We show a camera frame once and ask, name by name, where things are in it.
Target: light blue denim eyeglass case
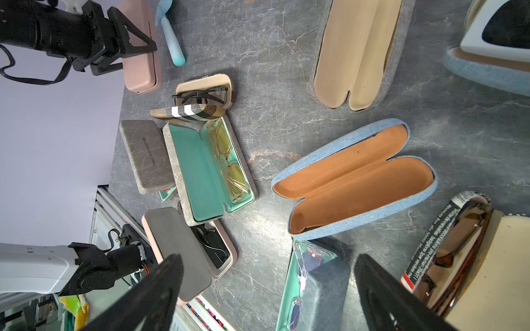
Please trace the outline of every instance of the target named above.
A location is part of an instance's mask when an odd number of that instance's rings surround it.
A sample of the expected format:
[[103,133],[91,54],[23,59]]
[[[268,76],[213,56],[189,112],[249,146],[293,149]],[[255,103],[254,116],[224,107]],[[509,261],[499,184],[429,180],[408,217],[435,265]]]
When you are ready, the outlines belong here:
[[[292,229],[292,220],[293,220],[293,214],[297,210],[297,207],[304,202],[306,198],[302,198],[299,203],[296,205],[296,207],[291,212],[291,215],[289,216],[289,224],[288,224],[288,231],[289,233],[297,240],[311,240],[311,239],[317,239],[322,238],[325,236],[330,236],[337,234],[339,232],[343,232],[346,230],[354,229],[356,227],[359,227],[361,225],[373,222],[375,220],[378,220],[380,218],[392,215],[398,211],[404,210],[406,208],[409,208],[415,204],[420,203],[421,201],[428,198],[431,194],[434,193],[436,190],[436,187],[438,186],[438,176],[436,175],[435,170],[422,158],[416,157],[416,156],[399,156],[394,157],[408,142],[410,138],[410,129],[408,125],[398,119],[385,119],[381,121],[374,122],[372,124],[369,124],[367,126],[364,126],[360,129],[357,129],[335,141],[332,141],[331,143],[317,149],[316,151],[308,154],[307,156],[303,157],[302,159],[298,160],[297,162],[291,164],[287,168],[285,168],[283,171],[281,171],[273,180],[271,183],[272,190],[278,194],[279,196],[282,196],[275,190],[275,185],[279,183],[280,181],[286,179],[287,177],[297,173],[298,171],[301,171],[302,169],[305,169],[312,164],[315,164],[337,152],[340,152],[348,147],[351,147],[353,145],[356,145],[364,140],[367,140],[375,135],[377,135],[379,132],[388,129],[390,127],[394,126],[400,126],[403,125],[407,131],[407,137],[404,141],[403,145],[396,151],[392,151],[392,155],[390,155],[388,158],[383,160],[381,166],[384,166],[384,164],[388,164],[388,162],[391,162],[393,160],[397,160],[399,158],[415,158],[423,162],[425,165],[428,166],[428,168],[432,171],[432,182],[430,180],[426,182],[425,188],[421,191],[411,194],[409,196],[404,196],[401,199],[397,199],[393,202],[387,203],[383,206],[380,206],[378,208],[356,214],[352,217],[345,218],[338,221],[333,221],[327,225],[317,226],[314,228],[306,228],[302,233],[299,234],[293,234]],[[369,174],[370,170],[368,172],[361,172],[360,176],[366,176],[366,174]],[[323,194],[329,194],[330,191],[327,190]]]

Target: gray marble tabletop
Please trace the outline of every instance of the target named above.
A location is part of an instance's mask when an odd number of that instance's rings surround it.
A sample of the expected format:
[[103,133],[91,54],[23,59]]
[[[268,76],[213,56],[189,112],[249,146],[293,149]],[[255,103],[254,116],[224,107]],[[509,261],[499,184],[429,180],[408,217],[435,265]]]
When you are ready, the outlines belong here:
[[[238,260],[204,295],[241,330],[275,328],[285,285],[287,220],[296,202],[273,194],[271,179],[361,126],[384,118],[408,123],[412,136],[400,154],[427,160],[440,183],[413,208],[322,239],[352,267],[360,253],[368,253],[400,276],[440,209],[462,190],[490,195],[504,212],[530,211],[530,99],[452,75],[441,64],[445,50],[463,36],[470,0],[417,0],[389,93],[382,104],[359,113],[347,105],[328,109],[310,91],[317,31],[328,17],[329,1],[175,1],[167,16],[188,62],[171,63],[157,28],[163,86],[147,95],[128,90],[123,95],[122,119],[149,119],[150,109],[171,105],[179,83],[215,73],[232,78],[236,101],[228,116],[260,197],[223,219]],[[177,202],[162,204],[157,195],[138,193],[120,135],[109,190],[137,220],[148,209]],[[366,328],[352,271],[341,329]]]

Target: black cable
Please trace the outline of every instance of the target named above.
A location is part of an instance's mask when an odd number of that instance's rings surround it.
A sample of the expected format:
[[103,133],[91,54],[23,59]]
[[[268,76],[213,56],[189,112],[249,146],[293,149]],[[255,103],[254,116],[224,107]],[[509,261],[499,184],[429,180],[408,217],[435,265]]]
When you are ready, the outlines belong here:
[[46,323],[45,325],[52,324],[53,322],[57,321],[58,319],[59,319],[59,317],[56,317],[53,321],[51,321],[50,323]]
[[5,48],[4,45],[0,44],[0,49],[4,51],[4,53],[7,55],[7,58],[9,59],[9,65],[0,68],[0,75],[4,76],[7,79],[14,80],[15,82],[33,84],[33,85],[51,85],[51,84],[59,83],[59,82],[62,82],[66,78],[66,76],[68,75],[68,72],[70,71],[70,68],[72,67],[72,58],[70,56],[65,56],[66,62],[61,68],[59,75],[54,80],[13,77],[13,76],[6,74],[5,70],[15,66],[15,59],[13,58],[13,55],[11,55],[11,53],[8,51],[8,49]]
[[112,236],[110,235],[111,232],[116,232],[116,234],[118,235],[118,237],[120,236],[120,231],[116,230],[116,229],[110,229],[109,231],[109,241],[110,241],[110,248],[109,249],[105,249],[103,252],[104,253],[108,253],[110,252],[113,248],[114,248],[114,240],[112,239]]

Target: eyeglass temple arm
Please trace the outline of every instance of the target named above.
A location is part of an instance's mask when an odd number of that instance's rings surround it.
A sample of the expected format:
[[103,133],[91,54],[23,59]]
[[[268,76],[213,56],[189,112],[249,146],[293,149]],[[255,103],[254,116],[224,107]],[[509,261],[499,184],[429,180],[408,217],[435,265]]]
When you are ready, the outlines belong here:
[[370,331],[457,331],[423,305],[367,254],[359,255],[354,267],[361,305]]
[[444,256],[437,257],[435,255],[434,264],[436,264],[437,266],[444,267],[444,268],[450,268],[451,266],[453,266],[455,255],[458,254],[458,252],[460,252],[462,250],[462,248],[464,248],[464,246],[467,243],[467,241],[471,237],[473,237],[473,235],[478,230],[478,228],[481,225],[483,225],[484,220],[488,220],[491,217],[491,211],[489,211],[489,209],[488,209],[488,211],[485,211],[484,213],[485,213],[484,216],[482,214],[478,215],[481,219],[478,220],[478,222],[475,225],[475,228],[473,229],[473,231],[471,231],[464,239],[462,239],[462,241],[459,243],[459,245],[454,250],[452,250],[450,253],[448,253],[448,254],[446,254]]

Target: case lid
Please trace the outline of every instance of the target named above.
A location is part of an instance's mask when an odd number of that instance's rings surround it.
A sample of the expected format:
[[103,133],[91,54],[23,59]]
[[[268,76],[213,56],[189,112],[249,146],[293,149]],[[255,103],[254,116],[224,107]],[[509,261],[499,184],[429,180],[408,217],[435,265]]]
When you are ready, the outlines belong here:
[[164,139],[155,121],[122,120],[120,132],[141,194],[175,186]]
[[305,198],[291,214],[289,232],[298,235],[352,218],[430,187],[434,173],[422,159],[391,158],[408,139],[404,122],[382,120],[321,147],[283,170],[272,181],[274,192],[292,200]]
[[[346,97],[353,111],[372,104],[383,81],[401,3],[333,1],[314,78],[314,92],[322,104],[337,108]],[[403,42],[395,41],[395,46],[402,47]]]
[[177,209],[148,210],[142,217],[142,225],[158,263],[170,254],[182,257],[181,301],[190,301],[210,286],[212,274],[206,254]]

